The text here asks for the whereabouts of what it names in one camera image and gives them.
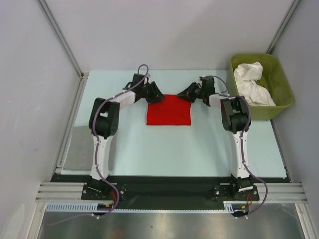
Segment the light blue table mat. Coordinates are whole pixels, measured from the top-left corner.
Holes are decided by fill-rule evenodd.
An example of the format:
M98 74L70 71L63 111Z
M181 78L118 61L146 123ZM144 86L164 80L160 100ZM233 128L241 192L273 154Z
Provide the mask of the light blue table mat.
M131 71L90 71L74 126L88 126L94 100L107 99L132 80ZM177 94L199 76L226 81L226 70L150 71L164 94ZM110 174L134 176L228 177L232 172L230 138L220 109L201 100L191 105L191 126L146 125L144 99L120 111L119 128L110 150ZM248 131L248 162L258 177L286 178L286 170L270 121L252 121Z

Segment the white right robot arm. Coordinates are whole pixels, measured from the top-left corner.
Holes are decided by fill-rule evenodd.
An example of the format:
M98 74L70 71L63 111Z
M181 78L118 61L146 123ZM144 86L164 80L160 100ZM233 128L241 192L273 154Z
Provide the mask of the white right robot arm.
M251 124L250 108L243 96L231 96L227 89L216 92L215 78L222 80L218 76L200 76L198 82L192 82L178 93L177 97L191 103L201 99L208 107L221 110L222 125L230 137L233 158L228 190L234 199L241 200L253 189L247 152L247 136Z

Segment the folded grey t shirt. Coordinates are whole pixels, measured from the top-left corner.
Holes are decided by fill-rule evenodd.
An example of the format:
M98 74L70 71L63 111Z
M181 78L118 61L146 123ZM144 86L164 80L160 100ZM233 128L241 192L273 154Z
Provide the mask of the folded grey t shirt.
M62 167L63 175L89 175L93 165L94 141L88 126L75 126Z

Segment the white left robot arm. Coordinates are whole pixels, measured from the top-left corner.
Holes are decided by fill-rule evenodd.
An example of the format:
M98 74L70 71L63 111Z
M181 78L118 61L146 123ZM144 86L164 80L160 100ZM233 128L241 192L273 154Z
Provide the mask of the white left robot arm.
M150 75L135 73L122 91L108 99L96 98L92 107L89 129L94 142L93 163L88 185L99 199L110 193L109 177L110 147L118 131L120 111L125 107L145 99L149 104L160 103L165 99Z

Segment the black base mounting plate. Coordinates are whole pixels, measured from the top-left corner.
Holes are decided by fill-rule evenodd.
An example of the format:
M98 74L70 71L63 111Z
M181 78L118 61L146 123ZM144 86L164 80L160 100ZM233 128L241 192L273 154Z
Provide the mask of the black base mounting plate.
M88 175L55 174L50 181L63 186L78 184L82 201L105 201L107 207L117 202L117 209L216 210L221 209L224 201L260 202L265 189L288 183L289 179L253 179L253 189L245 192L237 192L230 177L110 176L109 186Z

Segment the green plastic bin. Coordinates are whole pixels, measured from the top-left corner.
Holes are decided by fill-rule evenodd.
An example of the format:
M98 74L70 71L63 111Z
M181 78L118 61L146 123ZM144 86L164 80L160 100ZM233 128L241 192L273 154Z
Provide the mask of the green plastic bin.
M260 70L260 76L251 82L255 82L262 90L266 90L274 102L274 105L257 105L250 100L252 94L249 94L246 100L250 106L251 119L272 120L281 111L289 108L294 102L290 85L276 57L265 53L244 53L232 56L227 77L228 93L230 95L243 95L243 93L239 91L239 84L235 80L235 69L237 69L239 65L252 65L257 63L261 65L262 70Z

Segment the white crumpled t shirt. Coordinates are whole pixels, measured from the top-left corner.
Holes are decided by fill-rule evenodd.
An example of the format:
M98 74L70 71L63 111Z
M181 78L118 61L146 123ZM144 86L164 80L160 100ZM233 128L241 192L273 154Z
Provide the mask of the white crumpled t shirt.
M251 106L274 107L276 104L269 91L257 84L262 73L263 66L260 62L239 64L234 70L238 93L244 96Z

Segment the red t shirt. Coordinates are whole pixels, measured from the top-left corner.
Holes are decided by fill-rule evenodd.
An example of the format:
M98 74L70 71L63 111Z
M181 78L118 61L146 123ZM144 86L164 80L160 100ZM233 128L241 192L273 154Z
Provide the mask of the red t shirt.
M190 126L191 102L182 100L177 95L165 95L161 102L148 104L146 124Z

